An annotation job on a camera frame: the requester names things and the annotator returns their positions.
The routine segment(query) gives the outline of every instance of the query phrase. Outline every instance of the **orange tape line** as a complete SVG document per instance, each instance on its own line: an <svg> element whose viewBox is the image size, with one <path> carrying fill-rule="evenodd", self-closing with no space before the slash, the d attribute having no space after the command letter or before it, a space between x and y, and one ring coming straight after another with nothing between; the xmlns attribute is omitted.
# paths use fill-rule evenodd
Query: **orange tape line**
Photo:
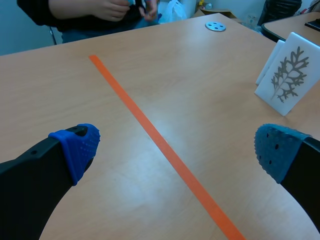
<svg viewBox="0 0 320 240"><path fill-rule="evenodd" d="M245 240L245 237L231 222L227 215L221 210L215 200L210 196L206 189L196 179L193 173L188 169L185 163L170 147L158 130L153 126L146 115L141 111L137 104L129 97L126 91L121 87L117 80L111 75L108 69L104 66L101 60L92 55L89 57L96 68L100 71L105 80L110 84L115 93L123 101L130 112L135 116L146 133L154 141L154 143L161 150L166 159L171 163L176 172L180 175L185 184L193 192L211 218L215 221L216 225L221 229L229 240Z"/></svg>

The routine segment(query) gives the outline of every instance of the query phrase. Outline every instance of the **white plastic bag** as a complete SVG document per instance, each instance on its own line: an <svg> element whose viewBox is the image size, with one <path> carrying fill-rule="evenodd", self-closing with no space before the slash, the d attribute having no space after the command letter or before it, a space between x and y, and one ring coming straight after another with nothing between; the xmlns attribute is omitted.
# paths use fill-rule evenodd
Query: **white plastic bag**
<svg viewBox="0 0 320 240"><path fill-rule="evenodd" d="M159 23L171 23L185 19L187 19L187 14L184 6L179 0L171 0L162 14L162 17L159 19Z"/></svg>

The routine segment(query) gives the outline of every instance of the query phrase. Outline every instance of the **plant silhouette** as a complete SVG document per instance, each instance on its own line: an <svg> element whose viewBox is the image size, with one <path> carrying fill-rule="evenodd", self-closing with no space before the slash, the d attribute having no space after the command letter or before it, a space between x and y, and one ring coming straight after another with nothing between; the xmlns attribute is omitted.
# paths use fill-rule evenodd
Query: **plant silhouette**
<svg viewBox="0 0 320 240"><path fill-rule="evenodd" d="M301 51L300 46L298 46L296 52L291 52L290 60L285 57L283 61L280 61L281 66L278 67L278 71L274 73L271 79L274 87L274 94L271 99L277 96L277 98L284 103L290 95L292 95L292 97L298 96L294 90L304 83L305 77L307 76L301 69L307 67L309 64L307 61L309 57L299 59L304 52L305 51Z"/></svg>

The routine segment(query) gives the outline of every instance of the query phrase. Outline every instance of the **round metal plate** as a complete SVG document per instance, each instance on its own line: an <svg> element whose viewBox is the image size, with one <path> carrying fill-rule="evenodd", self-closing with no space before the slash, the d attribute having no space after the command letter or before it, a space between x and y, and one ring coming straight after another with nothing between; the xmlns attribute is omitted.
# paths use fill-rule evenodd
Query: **round metal plate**
<svg viewBox="0 0 320 240"><path fill-rule="evenodd" d="M210 21L205 24L205 27L211 31L223 32L227 29L227 27L221 22Z"/></svg>

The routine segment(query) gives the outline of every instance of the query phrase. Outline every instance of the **textured rubber pad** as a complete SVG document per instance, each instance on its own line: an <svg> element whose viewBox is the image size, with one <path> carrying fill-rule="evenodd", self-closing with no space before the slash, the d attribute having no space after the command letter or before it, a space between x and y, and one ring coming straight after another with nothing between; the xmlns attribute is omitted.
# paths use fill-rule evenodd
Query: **textured rubber pad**
<svg viewBox="0 0 320 240"><path fill-rule="evenodd" d="M264 124L256 131L256 157L266 173L278 184L285 178L302 142L307 137L310 135L276 124Z"/></svg>

